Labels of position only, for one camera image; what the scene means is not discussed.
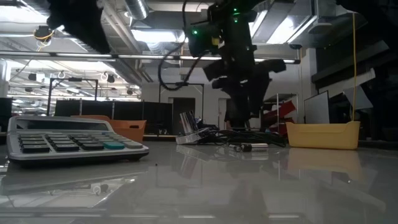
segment glossy table surface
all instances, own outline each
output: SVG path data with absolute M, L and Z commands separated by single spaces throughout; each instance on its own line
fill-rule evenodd
M 0 223 L 398 223 L 395 151 L 145 145 L 140 162 L 21 169 L 2 156 Z

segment ceiling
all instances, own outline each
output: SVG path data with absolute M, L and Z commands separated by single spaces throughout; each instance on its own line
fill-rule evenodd
M 113 54 L 166 54 L 183 40 L 181 17 L 183 1 L 143 0 L 143 2 L 148 5 L 149 14 L 145 19 L 135 21 L 127 13 L 125 0 L 99 1 L 98 4 L 104 8 L 101 23 Z M 257 19 L 250 24 L 252 41 L 258 48 L 255 51 L 255 56 L 257 58 L 297 60 L 299 59 L 297 50 L 291 49 L 288 44 L 324 47 L 348 35 L 350 31 L 347 12 L 331 2 L 332 0 L 270 0 L 257 5 L 254 8 L 258 12 Z M 0 50 L 96 53 L 83 42 L 62 32 L 61 27 L 54 32 L 48 46 L 40 45 L 32 33 L 39 25 L 45 25 L 49 15 L 48 3 L 42 0 L 24 0 L 23 3 L 26 7 L 0 6 Z M 210 4 L 212 1 L 189 2 L 186 7 L 187 21 L 191 23 L 204 20 L 203 15 L 206 14 L 205 11 Z M 327 25 L 321 26 L 321 29 L 315 29 L 316 33 L 311 33 L 310 30 L 313 30 L 313 26 L 322 22 Z M 183 46 L 183 50 L 179 54 L 190 55 L 187 44 Z M 65 61 L 66 59 L 60 60 L 59 58 L 51 58 L 51 60 L 31 58 L 30 61 L 26 58 L 2 57 L 11 67 L 12 80 L 9 94 L 15 99 L 28 99 L 28 103 L 31 99 L 42 98 L 43 103 L 39 103 L 40 107 L 47 104 L 44 99 L 49 94 L 49 78 L 98 79 L 99 88 L 102 88 L 98 92 L 98 96 L 126 98 L 118 100 L 138 100 L 141 94 L 139 87 L 142 84 L 158 82 L 158 60 L 88 58 L 80 61 Z M 208 83 L 202 69 L 202 66 L 208 63 L 200 63 L 194 69 L 189 80 L 190 83 Z M 167 83 L 179 82 L 180 74 L 187 73 L 191 64 L 190 61 L 166 61 L 162 70 L 164 81 Z M 24 71 L 18 74 L 18 71 L 24 67 Z M 40 79 L 29 80 L 28 76 L 31 73 L 36 73 Z M 114 75 L 114 83 L 106 81 L 108 75 Z M 61 96 L 78 98 L 79 96 L 90 97 L 94 94 L 93 87 L 87 82 L 67 85 L 69 86 L 60 85 L 59 89 L 54 89 L 53 95 L 59 99 Z M 34 88 L 31 92 L 26 92 L 23 86 Z M 78 93 L 70 93 L 67 91 L 67 87 L 81 89 Z M 128 88 L 134 90 L 133 95 L 126 94 Z

